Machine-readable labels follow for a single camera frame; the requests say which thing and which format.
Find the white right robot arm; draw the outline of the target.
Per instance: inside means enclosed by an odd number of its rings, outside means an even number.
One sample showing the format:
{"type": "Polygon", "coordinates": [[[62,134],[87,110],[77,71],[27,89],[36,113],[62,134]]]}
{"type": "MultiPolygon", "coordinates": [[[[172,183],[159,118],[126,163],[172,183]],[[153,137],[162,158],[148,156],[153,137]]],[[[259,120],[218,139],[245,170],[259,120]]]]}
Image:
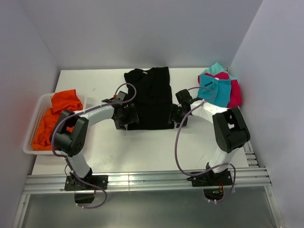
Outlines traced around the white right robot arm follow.
{"type": "Polygon", "coordinates": [[[176,165],[181,173],[192,180],[204,179],[210,185],[216,185],[227,174],[231,173],[228,168],[234,171],[235,166],[231,163],[235,153],[250,140],[250,133],[238,107],[223,108],[211,104],[209,101],[216,97],[211,91],[210,98],[193,98],[189,91],[183,89],[175,94],[179,104],[172,106],[170,120],[178,126],[174,144],[174,157],[176,165]],[[207,163],[206,170],[198,173],[187,173],[178,161],[178,142],[182,127],[187,125],[190,115],[200,117],[213,124],[217,149],[212,159],[207,163]]]}

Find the black t-shirt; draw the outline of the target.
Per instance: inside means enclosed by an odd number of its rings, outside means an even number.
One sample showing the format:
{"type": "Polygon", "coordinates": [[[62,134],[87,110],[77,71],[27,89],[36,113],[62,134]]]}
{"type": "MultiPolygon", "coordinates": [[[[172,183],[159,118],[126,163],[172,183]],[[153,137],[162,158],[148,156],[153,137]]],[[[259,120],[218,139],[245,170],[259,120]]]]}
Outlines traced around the black t-shirt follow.
{"type": "Polygon", "coordinates": [[[136,88],[133,104],[138,114],[139,123],[128,125],[132,130],[167,130],[173,129],[169,121],[172,107],[172,91],[169,68],[153,67],[149,70],[134,69],[124,73],[127,83],[136,88]]]}

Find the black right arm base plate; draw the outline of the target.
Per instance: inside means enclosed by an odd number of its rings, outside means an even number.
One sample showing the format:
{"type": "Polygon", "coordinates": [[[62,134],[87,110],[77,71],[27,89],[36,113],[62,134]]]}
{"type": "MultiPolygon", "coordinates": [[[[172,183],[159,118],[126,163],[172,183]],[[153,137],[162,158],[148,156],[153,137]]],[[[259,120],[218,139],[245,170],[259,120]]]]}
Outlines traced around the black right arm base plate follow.
{"type": "Polygon", "coordinates": [[[209,171],[199,176],[188,177],[187,181],[190,181],[193,187],[219,187],[232,185],[233,183],[231,173],[227,169],[220,173],[209,171]]]}

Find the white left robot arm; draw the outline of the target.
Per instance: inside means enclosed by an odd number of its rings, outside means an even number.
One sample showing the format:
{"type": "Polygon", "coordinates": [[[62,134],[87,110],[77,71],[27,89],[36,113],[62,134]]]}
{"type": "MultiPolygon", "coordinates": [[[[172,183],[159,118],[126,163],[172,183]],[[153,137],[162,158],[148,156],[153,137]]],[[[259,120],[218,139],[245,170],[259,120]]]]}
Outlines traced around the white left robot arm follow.
{"type": "Polygon", "coordinates": [[[131,95],[120,91],[98,106],[80,111],[64,110],[50,136],[51,146],[59,150],[57,156],[64,157],[71,172],[67,182],[81,190],[96,186],[100,181],[93,175],[82,152],[89,127],[112,119],[117,130],[126,130],[129,124],[139,123],[131,95]]]}

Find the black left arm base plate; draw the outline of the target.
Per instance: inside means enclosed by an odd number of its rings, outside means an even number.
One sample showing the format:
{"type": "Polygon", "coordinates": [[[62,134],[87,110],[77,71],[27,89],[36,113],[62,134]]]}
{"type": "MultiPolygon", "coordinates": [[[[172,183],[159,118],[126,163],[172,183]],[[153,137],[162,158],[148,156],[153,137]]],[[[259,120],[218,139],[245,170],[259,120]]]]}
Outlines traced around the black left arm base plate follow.
{"type": "Polygon", "coordinates": [[[79,181],[75,176],[68,175],[66,177],[64,190],[65,191],[96,190],[97,188],[95,186],[98,186],[106,190],[108,184],[108,175],[92,175],[91,177],[86,178],[85,181],[94,186],[92,187],[91,185],[84,184],[81,181],[79,181]]]}

